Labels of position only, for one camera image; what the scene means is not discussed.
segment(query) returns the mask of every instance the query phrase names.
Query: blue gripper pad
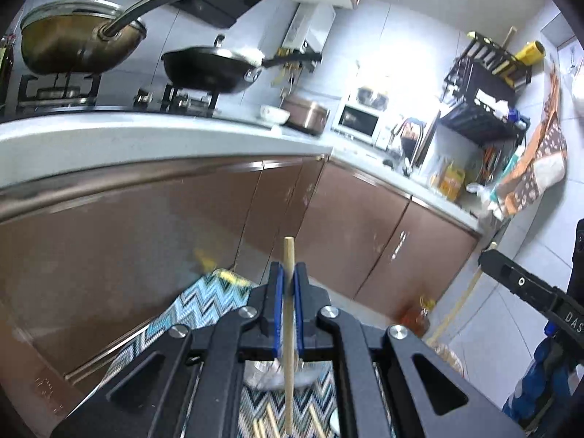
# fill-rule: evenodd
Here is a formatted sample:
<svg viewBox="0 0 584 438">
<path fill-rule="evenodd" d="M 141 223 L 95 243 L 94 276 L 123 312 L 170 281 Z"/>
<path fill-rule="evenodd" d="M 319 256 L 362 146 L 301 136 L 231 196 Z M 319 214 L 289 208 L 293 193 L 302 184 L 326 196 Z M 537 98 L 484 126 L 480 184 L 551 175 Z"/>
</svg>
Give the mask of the blue gripper pad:
<svg viewBox="0 0 584 438">
<path fill-rule="evenodd" d="M 278 357 L 280 350 L 280 333 L 282 329 L 282 300 L 284 293 L 284 267 L 278 264 L 278 276 L 276 278 L 276 298 L 274 300 L 274 357 Z"/>
<path fill-rule="evenodd" d="M 302 300 L 300 295 L 300 282 L 298 269 L 294 268 L 294 313 L 296 317 L 296 347 L 298 349 L 298 356 L 302 357 L 304 353 L 304 316 L 302 314 Z"/>
</svg>

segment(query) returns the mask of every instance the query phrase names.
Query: screw head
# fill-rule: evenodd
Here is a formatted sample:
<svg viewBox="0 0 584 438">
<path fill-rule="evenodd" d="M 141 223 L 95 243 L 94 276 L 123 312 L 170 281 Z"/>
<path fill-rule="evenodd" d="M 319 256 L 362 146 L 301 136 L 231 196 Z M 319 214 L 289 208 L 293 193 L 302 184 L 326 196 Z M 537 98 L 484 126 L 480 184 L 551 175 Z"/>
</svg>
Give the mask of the screw head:
<svg viewBox="0 0 584 438">
<path fill-rule="evenodd" d="M 392 338 L 403 339 L 408 336 L 408 328 L 402 324 L 394 324 L 390 327 L 389 334 Z"/>
<path fill-rule="evenodd" d="M 252 319 L 256 314 L 258 314 L 258 310 L 253 306 L 244 306 L 239 309 L 239 315 L 242 318 Z"/>
<path fill-rule="evenodd" d="M 334 306 L 323 306 L 320 309 L 320 314 L 325 318 L 334 319 L 339 315 L 339 309 L 335 308 Z"/>
<path fill-rule="evenodd" d="M 189 333 L 189 328 L 184 324 L 175 324 L 168 330 L 171 338 L 182 339 Z"/>
</svg>

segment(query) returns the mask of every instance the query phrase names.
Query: wooden chopstick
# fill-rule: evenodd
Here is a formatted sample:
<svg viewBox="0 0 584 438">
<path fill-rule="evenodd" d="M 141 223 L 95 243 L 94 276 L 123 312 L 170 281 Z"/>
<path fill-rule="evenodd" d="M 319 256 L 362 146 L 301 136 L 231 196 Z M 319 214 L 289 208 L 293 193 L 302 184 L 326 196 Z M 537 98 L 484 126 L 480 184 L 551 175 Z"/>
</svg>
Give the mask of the wooden chopstick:
<svg viewBox="0 0 584 438">
<path fill-rule="evenodd" d="M 276 417 L 274 416 L 274 410 L 272 410 L 272 406 L 270 402 L 266 405 L 266 411 L 268 412 L 268 419 L 272 426 L 272 432 L 274 433 L 274 438 L 280 438 L 280 430 L 278 429 L 278 424 L 276 423 Z"/>
<path fill-rule="evenodd" d="M 266 427 L 264 426 L 264 419 L 260 418 L 258 420 L 258 425 L 259 425 L 259 434 L 262 438 L 268 438 L 266 436 Z"/>
<path fill-rule="evenodd" d="M 262 436 L 259 434 L 258 421 L 255 418 L 253 419 L 252 426 L 253 426 L 253 434 L 255 434 L 255 438 L 262 438 Z"/>
<path fill-rule="evenodd" d="M 320 421 L 318 420 L 318 415 L 316 414 L 316 410 L 314 410 L 313 404 L 308 406 L 308 411 L 312 417 L 312 424 L 314 425 L 314 428 L 316 428 L 316 434 L 318 435 L 318 438 L 326 438 L 326 434 L 324 431 L 322 431 L 322 426 L 320 425 Z"/>
<path fill-rule="evenodd" d="M 294 237 L 284 237 L 284 424 L 285 433 L 292 436 L 294 411 Z"/>
</svg>

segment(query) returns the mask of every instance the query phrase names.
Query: white bowl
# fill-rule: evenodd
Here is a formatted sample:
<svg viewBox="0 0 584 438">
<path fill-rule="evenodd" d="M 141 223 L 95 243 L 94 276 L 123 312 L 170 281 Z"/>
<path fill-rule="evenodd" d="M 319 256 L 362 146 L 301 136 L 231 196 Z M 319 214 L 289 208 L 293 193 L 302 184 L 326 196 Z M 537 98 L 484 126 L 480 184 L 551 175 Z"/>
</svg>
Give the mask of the white bowl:
<svg viewBox="0 0 584 438">
<path fill-rule="evenodd" d="M 274 125 L 283 125 L 290 117 L 290 112 L 271 105 L 262 105 L 259 109 L 259 115 L 266 122 Z"/>
</svg>

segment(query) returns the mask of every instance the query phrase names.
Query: microwave oven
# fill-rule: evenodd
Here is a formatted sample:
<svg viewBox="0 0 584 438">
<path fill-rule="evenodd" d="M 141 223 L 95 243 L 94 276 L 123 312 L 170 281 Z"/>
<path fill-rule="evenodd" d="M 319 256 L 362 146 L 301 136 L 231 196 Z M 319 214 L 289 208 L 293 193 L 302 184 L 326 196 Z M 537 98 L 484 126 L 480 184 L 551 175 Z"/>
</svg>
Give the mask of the microwave oven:
<svg viewBox="0 0 584 438">
<path fill-rule="evenodd" d="M 387 129 L 395 127 L 401 120 L 401 116 L 390 111 L 379 111 L 346 102 L 337 110 L 332 130 L 377 146 L 377 141 L 384 137 L 384 134 L 388 132 Z"/>
</svg>

